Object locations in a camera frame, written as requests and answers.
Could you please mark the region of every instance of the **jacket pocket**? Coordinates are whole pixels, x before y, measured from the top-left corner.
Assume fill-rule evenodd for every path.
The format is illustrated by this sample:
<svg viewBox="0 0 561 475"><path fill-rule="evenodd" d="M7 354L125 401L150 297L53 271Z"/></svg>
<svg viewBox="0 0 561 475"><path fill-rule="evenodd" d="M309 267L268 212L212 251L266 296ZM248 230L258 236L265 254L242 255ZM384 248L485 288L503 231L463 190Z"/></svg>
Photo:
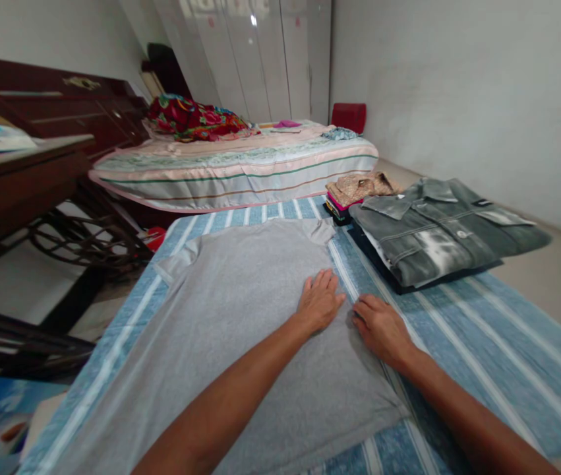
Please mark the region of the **jacket pocket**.
<svg viewBox="0 0 561 475"><path fill-rule="evenodd" d="M384 239L380 242L391 271L402 286L408 287L434 278L437 269L415 234Z"/></svg>
<svg viewBox="0 0 561 475"><path fill-rule="evenodd" d="M537 224L502 208L476 211L476 214L499 226L535 226Z"/></svg>
<svg viewBox="0 0 561 475"><path fill-rule="evenodd" d="M550 236L536 223L502 208L475 212L482 218L476 233L500 257L533 251L550 243Z"/></svg>

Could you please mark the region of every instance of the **gray denim jacket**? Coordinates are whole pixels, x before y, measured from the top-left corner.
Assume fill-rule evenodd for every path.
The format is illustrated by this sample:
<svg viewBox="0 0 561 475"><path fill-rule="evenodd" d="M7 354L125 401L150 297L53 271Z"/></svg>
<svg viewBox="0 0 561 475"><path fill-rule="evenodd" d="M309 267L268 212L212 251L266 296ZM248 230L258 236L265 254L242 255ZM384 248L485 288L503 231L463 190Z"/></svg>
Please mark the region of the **gray denim jacket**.
<svg viewBox="0 0 561 475"><path fill-rule="evenodd" d="M460 180L422 178L398 196L349 209L380 243L403 286L544 247L535 223L485 200Z"/></svg>

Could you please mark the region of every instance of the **bed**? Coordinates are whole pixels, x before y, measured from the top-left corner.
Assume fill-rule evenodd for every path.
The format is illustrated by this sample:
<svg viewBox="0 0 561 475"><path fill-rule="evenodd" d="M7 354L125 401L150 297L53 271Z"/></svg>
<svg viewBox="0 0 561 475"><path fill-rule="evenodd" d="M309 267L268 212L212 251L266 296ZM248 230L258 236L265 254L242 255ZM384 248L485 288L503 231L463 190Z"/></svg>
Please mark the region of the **bed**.
<svg viewBox="0 0 561 475"><path fill-rule="evenodd" d="M323 218L323 202L323 197L311 197L176 221L20 473L52 473L55 461L107 391L165 297L167 287L153 269L155 262L178 252L190 239L229 226L248 226L277 217ZM368 292L389 301L405 319L416 344L461 386L547 458L561 457L560 325L486 272L398 296L343 228L328 248L350 299ZM412 417L309 472L470 472L462 452L420 394L386 366L384 377L408 405Z"/></svg>
<svg viewBox="0 0 561 475"><path fill-rule="evenodd" d="M153 140L104 156L89 176L125 198L178 213L314 196L326 192L328 181L370 172L378 157L374 145L361 137L320 136L330 128L304 120L295 129L265 128L236 141Z"/></svg>

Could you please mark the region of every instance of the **drawer handle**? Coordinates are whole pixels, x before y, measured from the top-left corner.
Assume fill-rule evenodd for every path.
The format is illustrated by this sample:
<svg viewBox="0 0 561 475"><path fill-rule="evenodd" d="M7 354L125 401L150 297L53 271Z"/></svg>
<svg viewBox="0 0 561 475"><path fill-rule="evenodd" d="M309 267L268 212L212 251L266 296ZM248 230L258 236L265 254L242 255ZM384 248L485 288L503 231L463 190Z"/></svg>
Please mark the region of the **drawer handle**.
<svg viewBox="0 0 561 475"><path fill-rule="evenodd" d="M71 78L64 78L63 82L67 86L76 86L87 90L98 89L101 86L99 82L92 81L89 78L81 78L78 76L72 76Z"/></svg>

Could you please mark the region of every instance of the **wardrobe door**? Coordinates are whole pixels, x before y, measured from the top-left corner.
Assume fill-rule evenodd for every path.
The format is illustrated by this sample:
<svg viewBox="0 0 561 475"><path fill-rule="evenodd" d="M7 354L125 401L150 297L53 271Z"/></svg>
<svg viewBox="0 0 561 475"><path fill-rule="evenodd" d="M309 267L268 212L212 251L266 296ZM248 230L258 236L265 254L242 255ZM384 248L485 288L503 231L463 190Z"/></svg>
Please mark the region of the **wardrobe door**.
<svg viewBox="0 0 561 475"><path fill-rule="evenodd" d="M311 117L307 0L280 0L291 118Z"/></svg>
<svg viewBox="0 0 561 475"><path fill-rule="evenodd" d="M326 125L331 60L331 0L309 0L307 16L311 120Z"/></svg>
<svg viewBox="0 0 561 475"><path fill-rule="evenodd" d="M154 0L192 98L201 104L221 106L195 19L197 12L206 10L207 2Z"/></svg>
<svg viewBox="0 0 561 475"><path fill-rule="evenodd" d="M280 0L254 3L256 33L273 122L291 118Z"/></svg>
<svg viewBox="0 0 561 475"><path fill-rule="evenodd" d="M257 19L249 2L227 0L223 4L229 39L241 78L245 103L252 122L269 122L267 88L258 48Z"/></svg>
<svg viewBox="0 0 561 475"><path fill-rule="evenodd" d="M249 111L219 0L205 0L204 6L204 9L197 9L193 14L221 107L248 117Z"/></svg>

